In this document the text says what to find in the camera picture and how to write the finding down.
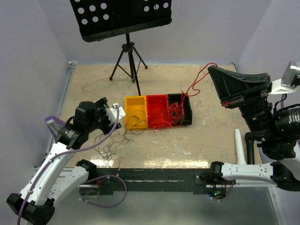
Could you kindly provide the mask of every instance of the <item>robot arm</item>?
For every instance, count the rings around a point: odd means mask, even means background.
[[[208,68],[221,105],[238,107],[245,119],[251,138],[261,142],[263,153],[274,163],[263,165],[232,165],[213,162],[208,175],[212,184],[223,184],[236,179],[263,180],[277,184],[284,190],[300,191],[300,104],[271,113],[268,95],[287,94],[300,90],[300,67],[290,62],[282,79],[271,82],[267,73],[244,75],[219,67]]]
[[[79,104],[75,116],[58,131],[51,151],[35,176],[20,193],[8,197],[7,203],[11,209],[21,215],[18,224],[21,217],[24,219],[23,224],[45,225],[49,222],[55,206],[96,172],[94,164],[82,160],[68,176],[56,182],[67,162],[76,152],[90,149],[79,149],[88,140],[89,133],[101,129],[104,134],[110,135],[115,128],[121,127],[118,120],[124,116],[122,107],[114,104],[113,108],[109,108],[106,98],[96,103]]]

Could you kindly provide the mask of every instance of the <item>white cylinder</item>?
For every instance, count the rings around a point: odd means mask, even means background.
[[[240,130],[239,129],[235,129],[234,137],[235,137],[236,155],[238,157],[238,164],[239,165],[246,165],[247,163],[246,163],[246,160],[245,160],[243,142],[242,142],[242,137],[240,135]]]

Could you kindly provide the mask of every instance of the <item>red string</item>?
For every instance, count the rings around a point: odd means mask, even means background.
[[[169,126],[172,127],[172,128],[178,128],[178,127],[180,127],[180,126],[182,125],[183,120],[184,120],[184,108],[183,108],[183,105],[184,105],[184,99],[185,99],[185,97],[193,97],[193,96],[196,96],[196,95],[198,95],[198,94],[201,92],[200,89],[195,89],[195,85],[198,84],[201,80],[203,80],[203,79],[209,74],[209,72],[206,73],[205,75],[203,75],[203,76],[198,80],[198,77],[199,77],[200,73],[201,73],[208,65],[210,65],[210,64],[213,64],[213,65],[215,65],[216,67],[218,67],[218,65],[217,65],[215,62],[210,62],[210,63],[206,64],[206,65],[198,72],[197,77],[195,78],[195,80],[194,80],[194,82],[192,83],[192,85],[189,86],[189,88],[187,89],[187,91],[186,91],[186,92],[181,91],[182,94],[181,94],[181,104],[180,104],[180,105],[178,104],[178,102],[175,102],[175,103],[173,103],[172,105],[170,105],[168,109],[159,111],[159,112],[161,112],[161,113],[167,113],[166,115],[169,115],[169,116],[170,116],[170,121],[164,121],[163,115],[161,114],[162,121],[163,121],[166,125],[169,125]],[[195,90],[195,91],[197,91],[197,92],[196,92],[195,94],[193,94],[193,95],[189,95],[189,94],[188,94],[188,91],[189,91],[190,89]],[[159,126],[159,127],[154,127],[154,128],[153,128],[153,132],[154,132],[155,129],[161,128],[162,126],[163,126],[163,125],[161,125],[161,126]]]

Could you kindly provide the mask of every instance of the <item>music stand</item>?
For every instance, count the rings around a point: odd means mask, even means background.
[[[170,24],[172,0],[70,0],[70,2],[84,41],[102,41],[117,35],[126,35],[126,44],[122,45],[121,54],[109,79],[113,79],[117,67],[120,67],[130,76],[132,82],[136,81],[140,96],[137,72],[141,62],[146,69],[148,67],[136,50],[134,42],[130,42],[129,34]],[[133,51],[140,59],[137,69]],[[123,53],[128,53],[130,74],[119,65]]]

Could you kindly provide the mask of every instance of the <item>tangled black wire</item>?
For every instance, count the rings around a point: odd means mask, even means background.
[[[131,118],[135,118],[136,121],[135,123],[133,124],[128,124],[129,120]],[[109,165],[109,163],[111,162],[113,156],[116,155],[117,153],[117,148],[121,145],[125,145],[131,141],[134,142],[133,139],[129,139],[126,137],[127,134],[132,134],[132,135],[141,135],[142,133],[144,133],[145,129],[133,129],[133,128],[136,128],[139,126],[140,123],[142,123],[143,121],[146,122],[146,120],[140,120],[139,117],[137,117],[136,115],[133,115],[133,116],[130,116],[127,120],[127,123],[126,123],[126,129],[125,129],[125,132],[124,134],[122,135],[123,136],[123,139],[121,141],[116,141],[114,139],[114,137],[116,136],[119,136],[120,135],[120,132],[118,130],[115,130],[112,135],[109,137],[111,139],[111,141],[106,144],[106,145],[98,145],[97,147],[93,148],[96,152],[98,152],[101,156],[101,158],[103,159],[103,163],[105,164],[105,166],[111,168],[111,166]],[[99,142],[101,139],[102,139],[102,136],[104,136],[104,134],[100,134],[100,135],[97,135],[95,137],[95,140],[94,140],[94,144]],[[118,168],[120,167],[120,162],[121,162],[121,159],[123,157],[121,157],[119,159],[119,165],[118,165]]]

